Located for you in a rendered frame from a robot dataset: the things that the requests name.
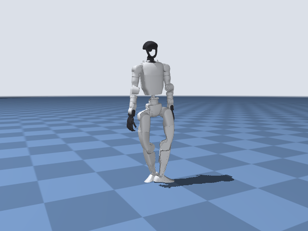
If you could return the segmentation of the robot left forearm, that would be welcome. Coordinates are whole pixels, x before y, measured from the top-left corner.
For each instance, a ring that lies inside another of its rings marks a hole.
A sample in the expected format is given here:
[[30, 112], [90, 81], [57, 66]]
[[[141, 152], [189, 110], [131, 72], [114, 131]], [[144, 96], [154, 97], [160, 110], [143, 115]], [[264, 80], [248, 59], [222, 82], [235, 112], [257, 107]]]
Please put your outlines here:
[[167, 95], [167, 108], [170, 109], [170, 106], [173, 105], [174, 106], [174, 101], [173, 101], [173, 91], [167, 91], [166, 95]]

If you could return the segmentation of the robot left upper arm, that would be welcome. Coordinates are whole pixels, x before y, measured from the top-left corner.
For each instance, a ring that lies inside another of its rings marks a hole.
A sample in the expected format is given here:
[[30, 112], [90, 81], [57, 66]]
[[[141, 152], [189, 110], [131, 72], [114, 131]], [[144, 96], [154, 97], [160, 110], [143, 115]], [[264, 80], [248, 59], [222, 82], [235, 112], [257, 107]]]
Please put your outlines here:
[[165, 83], [165, 90], [172, 91], [174, 89], [173, 84], [170, 83], [170, 66], [168, 64], [163, 64], [164, 66], [164, 83]]

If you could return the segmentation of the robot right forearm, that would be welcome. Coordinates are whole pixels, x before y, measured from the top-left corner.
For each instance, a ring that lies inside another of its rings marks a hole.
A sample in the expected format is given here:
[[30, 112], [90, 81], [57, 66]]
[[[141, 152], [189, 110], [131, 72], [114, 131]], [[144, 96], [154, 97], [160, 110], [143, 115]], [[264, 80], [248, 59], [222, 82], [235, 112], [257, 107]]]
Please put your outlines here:
[[137, 97], [136, 95], [132, 94], [132, 87], [130, 90], [130, 103], [129, 103], [129, 110], [128, 113], [131, 115], [132, 110], [136, 111], [136, 107], [137, 107]]

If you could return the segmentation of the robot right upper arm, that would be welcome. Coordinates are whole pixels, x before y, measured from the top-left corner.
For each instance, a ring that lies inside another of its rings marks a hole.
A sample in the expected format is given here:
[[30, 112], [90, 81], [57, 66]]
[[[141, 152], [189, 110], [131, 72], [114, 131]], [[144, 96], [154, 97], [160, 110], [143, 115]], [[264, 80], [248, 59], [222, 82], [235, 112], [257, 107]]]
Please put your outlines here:
[[140, 88], [138, 87], [140, 73], [142, 72], [143, 65], [135, 65], [132, 68], [132, 94], [139, 94]]

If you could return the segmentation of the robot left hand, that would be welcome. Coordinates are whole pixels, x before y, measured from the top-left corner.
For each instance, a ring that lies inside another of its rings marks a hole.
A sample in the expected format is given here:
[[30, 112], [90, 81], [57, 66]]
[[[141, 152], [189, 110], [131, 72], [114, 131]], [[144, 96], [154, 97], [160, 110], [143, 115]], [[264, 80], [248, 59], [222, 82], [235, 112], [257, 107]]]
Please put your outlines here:
[[173, 118], [174, 118], [174, 113], [173, 113], [174, 107], [173, 107], [173, 105], [170, 106], [170, 110], [172, 111]]

